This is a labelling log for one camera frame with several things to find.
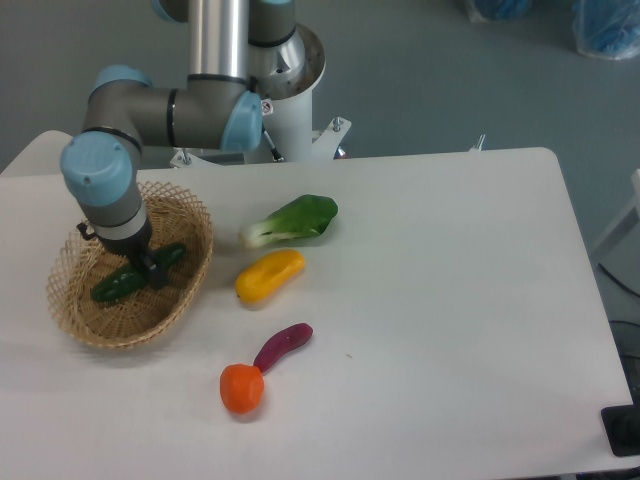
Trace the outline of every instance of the toy vegetable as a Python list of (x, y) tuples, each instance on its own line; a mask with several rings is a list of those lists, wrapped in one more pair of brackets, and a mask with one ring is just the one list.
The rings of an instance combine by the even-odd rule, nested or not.
[(337, 214), (332, 198), (302, 195), (261, 222), (243, 227), (240, 239), (245, 247), (258, 248), (280, 240), (317, 237)]

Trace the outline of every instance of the toy yellow pepper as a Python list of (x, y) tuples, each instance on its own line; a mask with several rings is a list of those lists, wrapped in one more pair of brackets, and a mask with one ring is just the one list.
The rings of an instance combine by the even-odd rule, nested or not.
[(238, 276), (236, 293), (244, 303), (261, 302), (300, 273), (304, 266), (304, 256), (296, 250), (269, 253)]

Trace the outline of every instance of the table surface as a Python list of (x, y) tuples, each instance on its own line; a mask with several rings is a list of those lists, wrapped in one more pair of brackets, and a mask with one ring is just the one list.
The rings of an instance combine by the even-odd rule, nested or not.
[[(214, 258), (179, 325), (125, 352), (47, 312), (81, 212), (60, 176), (0, 178), (0, 458), (9, 478), (499, 479), (637, 466), (600, 420), (629, 392), (555, 156), (545, 149), (140, 172), (191, 189)], [(303, 193), (340, 213), (294, 245), (265, 308), (233, 281), (240, 224)], [(237, 419), (218, 395), (276, 331), (314, 338)]]

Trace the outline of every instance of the woven basket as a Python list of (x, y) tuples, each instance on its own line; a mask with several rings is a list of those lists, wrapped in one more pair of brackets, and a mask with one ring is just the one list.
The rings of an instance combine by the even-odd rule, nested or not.
[(129, 348), (162, 334), (185, 312), (211, 261), (213, 229), (201, 201), (168, 183), (147, 182), (140, 191), (153, 227), (150, 247), (172, 242), (187, 246), (186, 255), (169, 270), (168, 286), (158, 291), (147, 286), (115, 302), (95, 302), (93, 286), (126, 260), (75, 230), (49, 276), (49, 310), (58, 326), (95, 347)]

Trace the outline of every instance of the gray floor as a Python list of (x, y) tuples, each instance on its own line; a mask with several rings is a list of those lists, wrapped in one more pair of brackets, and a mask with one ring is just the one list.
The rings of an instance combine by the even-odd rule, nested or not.
[[(452, 0), (299, 0), (299, 21), (327, 53), (315, 127), (352, 120), (352, 157), (461, 151), (481, 133), (491, 149), (550, 148), (590, 244), (640, 168), (640, 58), (576, 54), (571, 3), (538, 0), (526, 19), (471, 25)], [(102, 67), (125, 63), (183, 87), (188, 48), (187, 28), (147, 1), (0, 2), (0, 170), (45, 130), (78, 133)], [(168, 155), (149, 149), (147, 165)], [(638, 240), (605, 260), (640, 290)], [(598, 282), (610, 318), (640, 319), (640, 301)]]

